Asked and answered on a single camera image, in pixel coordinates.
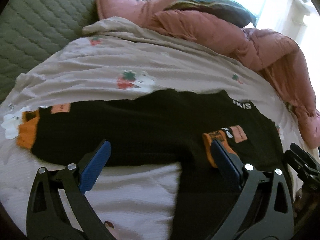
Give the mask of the black sweater with orange cuffs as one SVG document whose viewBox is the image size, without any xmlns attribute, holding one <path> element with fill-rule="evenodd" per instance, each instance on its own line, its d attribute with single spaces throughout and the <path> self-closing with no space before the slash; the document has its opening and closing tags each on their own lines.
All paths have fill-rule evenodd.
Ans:
<svg viewBox="0 0 320 240">
<path fill-rule="evenodd" d="M 275 123 L 252 102 L 214 94 L 159 90 L 135 100 L 82 101 L 24 113 L 18 145 L 50 163 L 78 162 L 102 140 L 110 166 L 180 163 L 171 239 L 205 239 L 238 198 L 235 182 L 216 165 L 210 143 L 259 171 L 291 177 Z"/>
</svg>

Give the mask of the pink ruffled pillow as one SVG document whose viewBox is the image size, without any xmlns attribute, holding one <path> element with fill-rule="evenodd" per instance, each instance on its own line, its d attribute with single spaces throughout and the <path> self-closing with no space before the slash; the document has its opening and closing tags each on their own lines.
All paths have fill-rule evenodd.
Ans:
<svg viewBox="0 0 320 240">
<path fill-rule="evenodd" d="M 121 17 L 142 25 L 152 14 L 155 0 L 95 0 L 99 20 Z"/>
</svg>

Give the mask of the dark multicolour striped cloth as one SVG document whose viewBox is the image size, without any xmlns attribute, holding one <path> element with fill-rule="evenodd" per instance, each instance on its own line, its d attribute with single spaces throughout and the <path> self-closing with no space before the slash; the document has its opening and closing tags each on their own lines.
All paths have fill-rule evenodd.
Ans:
<svg viewBox="0 0 320 240">
<path fill-rule="evenodd" d="M 256 16 L 234 0 L 177 0 L 164 8 L 164 11 L 168 10 L 208 13 L 239 28 L 244 28 L 250 23 L 254 27 L 257 26 Z"/>
</svg>

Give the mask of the pink puffy duvet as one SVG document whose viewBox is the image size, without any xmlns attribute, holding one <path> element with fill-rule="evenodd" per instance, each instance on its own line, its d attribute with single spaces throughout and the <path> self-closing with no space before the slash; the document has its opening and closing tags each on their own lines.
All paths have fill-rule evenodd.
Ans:
<svg viewBox="0 0 320 240">
<path fill-rule="evenodd" d="M 300 133 L 311 147 L 319 146 L 319 111 L 303 52 L 291 38 L 269 29 L 239 28 L 199 11 L 164 8 L 177 0 L 155 0 L 142 24 L 162 35 L 195 42 L 238 60 L 257 72 L 292 106 Z"/>
</svg>

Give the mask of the pink strawberry print bedsheet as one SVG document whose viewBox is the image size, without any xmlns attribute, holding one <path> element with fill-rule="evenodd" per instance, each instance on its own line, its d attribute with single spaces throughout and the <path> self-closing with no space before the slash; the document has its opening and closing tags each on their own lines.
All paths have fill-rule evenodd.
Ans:
<svg viewBox="0 0 320 240">
<path fill-rule="evenodd" d="M 294 40 L 201 12 L 158 12 L 88 25 L 27 73 L 1 104 L 1 202 L 26 226 L 41 166 L 79 162 L 106 140 L 92 194 L 122 239 L 206 239 L 235 204 L 231 173 L 210 156 L 221 141 L 257 170 L 284 173 L 292 142 L 319 146 L 319 112 Z"/>
</svg>

